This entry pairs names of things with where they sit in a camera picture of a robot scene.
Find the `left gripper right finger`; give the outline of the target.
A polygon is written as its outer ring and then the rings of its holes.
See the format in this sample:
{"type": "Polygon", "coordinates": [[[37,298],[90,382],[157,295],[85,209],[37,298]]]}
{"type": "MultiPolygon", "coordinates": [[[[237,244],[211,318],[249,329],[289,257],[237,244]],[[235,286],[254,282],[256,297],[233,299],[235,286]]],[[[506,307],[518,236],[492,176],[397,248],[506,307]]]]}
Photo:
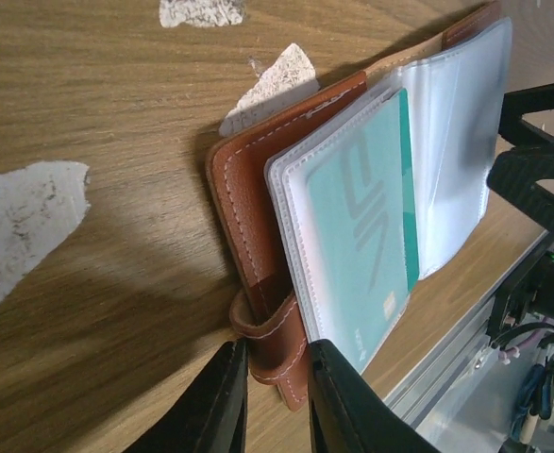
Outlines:
{"type": "Polygon", "coordinates": [[[395,415],[329,340],[309,345],[314,452],[403,453],[437,449],[395,415]]]}

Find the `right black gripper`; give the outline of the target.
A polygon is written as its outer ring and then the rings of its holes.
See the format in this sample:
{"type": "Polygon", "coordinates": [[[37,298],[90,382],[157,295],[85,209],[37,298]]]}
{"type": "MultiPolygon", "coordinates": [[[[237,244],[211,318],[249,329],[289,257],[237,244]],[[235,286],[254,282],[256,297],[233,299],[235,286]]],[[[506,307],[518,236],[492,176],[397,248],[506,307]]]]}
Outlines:
{"type": "Polygon", "coordinates": [[[498,349],[554,324],[554,193],[539,184],[546,179],[554,180],[554,143],[499,154],[487,177],[492,191],[552,233],[539,239],[495,290],[486,334],[498,349]]]}

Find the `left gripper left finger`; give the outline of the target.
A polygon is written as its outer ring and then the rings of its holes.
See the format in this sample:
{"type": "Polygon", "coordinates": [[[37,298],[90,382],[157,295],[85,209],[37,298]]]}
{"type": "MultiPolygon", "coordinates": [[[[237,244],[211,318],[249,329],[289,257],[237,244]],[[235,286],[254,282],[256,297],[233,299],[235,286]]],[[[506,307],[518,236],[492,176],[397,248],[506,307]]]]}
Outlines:
{"type": "Polygon", "coordinates": [[[174,406],[126,451],[243,452],[247,374],[245,340],[224,343],[174,406]]]}

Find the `teal card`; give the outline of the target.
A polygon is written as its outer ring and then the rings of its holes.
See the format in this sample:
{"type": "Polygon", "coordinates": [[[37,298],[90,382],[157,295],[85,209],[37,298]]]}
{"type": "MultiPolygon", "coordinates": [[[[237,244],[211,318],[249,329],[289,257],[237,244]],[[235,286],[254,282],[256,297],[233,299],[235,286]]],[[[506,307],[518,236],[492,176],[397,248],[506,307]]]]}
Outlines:
{"type": "Polygon", "coordinates": [[[408,297],[397,94],[375,99],[324,140],[306,175],[325,267],[321,337],[363,372],[408,297]]]}
{"type": "Polygon", "coordinates": [[[403,197],[403,234],[408,292],[419,279],[419,247],[417,240],[416,212],[412,173],[411,126],[408,92],[401,89],[397,94],[399,105],[399,138],[403,197]]]}

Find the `brown leather card holder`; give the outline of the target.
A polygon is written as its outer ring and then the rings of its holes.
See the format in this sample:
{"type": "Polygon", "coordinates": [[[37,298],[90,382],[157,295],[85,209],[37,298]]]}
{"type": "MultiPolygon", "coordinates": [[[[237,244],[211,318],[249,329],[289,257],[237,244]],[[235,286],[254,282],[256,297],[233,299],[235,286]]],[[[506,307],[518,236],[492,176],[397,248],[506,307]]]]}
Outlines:
{"type": "Polygon", "coordinates": [[[309,346],[364,371],[484,216],[512,47],[496,1],[216,144],[250,371],[299,410],[309,346]]]}

